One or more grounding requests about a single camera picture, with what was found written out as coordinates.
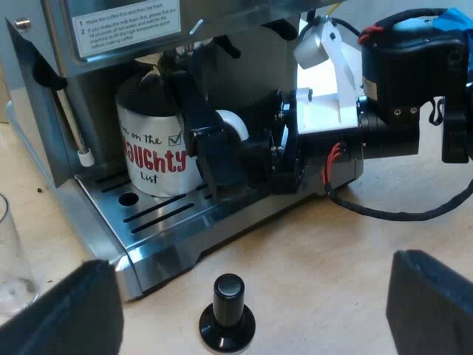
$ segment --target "mug handle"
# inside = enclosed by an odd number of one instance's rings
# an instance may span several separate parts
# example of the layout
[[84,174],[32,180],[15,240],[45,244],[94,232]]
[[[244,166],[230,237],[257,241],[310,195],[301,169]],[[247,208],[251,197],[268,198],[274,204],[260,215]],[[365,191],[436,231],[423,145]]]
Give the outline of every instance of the mug handle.
[[233,129],[235,129],[241,141],[246,141],[250,137],[245,122],[243,122],[236,113],[227,111],[226,109],[218,109],[217,113],[227,125],[232,126]]

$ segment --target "white mug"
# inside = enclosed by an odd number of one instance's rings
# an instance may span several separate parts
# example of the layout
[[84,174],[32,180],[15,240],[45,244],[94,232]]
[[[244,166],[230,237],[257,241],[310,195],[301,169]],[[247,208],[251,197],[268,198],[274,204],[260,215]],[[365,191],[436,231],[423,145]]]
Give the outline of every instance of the white mug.
[[[203,184],[196,158],[187,155],[177,110],[165,98],[160,83],[141,92],[140,76],[130,78],[116,95],[123,149],[130,180],[139,190],[157,197],[182,195]],[[248,130],[238,115],[218,110],[239,138]]]

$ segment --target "red wire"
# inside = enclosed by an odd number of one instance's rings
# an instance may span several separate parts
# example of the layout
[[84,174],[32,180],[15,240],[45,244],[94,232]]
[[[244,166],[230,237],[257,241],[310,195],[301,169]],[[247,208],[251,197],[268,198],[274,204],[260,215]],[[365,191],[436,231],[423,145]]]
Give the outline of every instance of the red wire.
[[361,37],[358,39],[358,44],[363,44],[367,39],[370,38],[371,33],[380,33],[383,32],[384,28],[378,24],[368,26],[363,31],[361,31]]
[[322,182],[324,185],[327,185],[330,182],[333,161],[341,155],[340,145],[340,143],[337,143],[333,146],[330,154],[327,157],[327,163],[322,169]]
[[360,38],[358,38],[358,44],[362,45],[369,37],[369,33],[367,33],[366,35],[362,35]]

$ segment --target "black tamper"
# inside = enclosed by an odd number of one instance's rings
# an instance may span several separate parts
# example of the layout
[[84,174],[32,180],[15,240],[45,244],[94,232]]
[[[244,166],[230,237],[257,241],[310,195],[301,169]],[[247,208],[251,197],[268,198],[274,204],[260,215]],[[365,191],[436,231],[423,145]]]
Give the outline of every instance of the black tamper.
[[245,284],[234,274],[215,280],[214,303],[200,316],[199,330],[212,350],[234,353],[243,350],[253,339],[256,323],[244,304]]

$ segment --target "blue tape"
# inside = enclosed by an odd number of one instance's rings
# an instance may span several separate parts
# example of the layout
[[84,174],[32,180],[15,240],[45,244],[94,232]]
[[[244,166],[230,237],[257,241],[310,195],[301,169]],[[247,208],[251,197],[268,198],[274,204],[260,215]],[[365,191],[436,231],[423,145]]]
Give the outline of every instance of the blue tape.
[[465,31],[470,47],[468,70],[469,72],[473,72],[473,20],[453,7],[435,18],[432,24],[435,28],[442,31]]

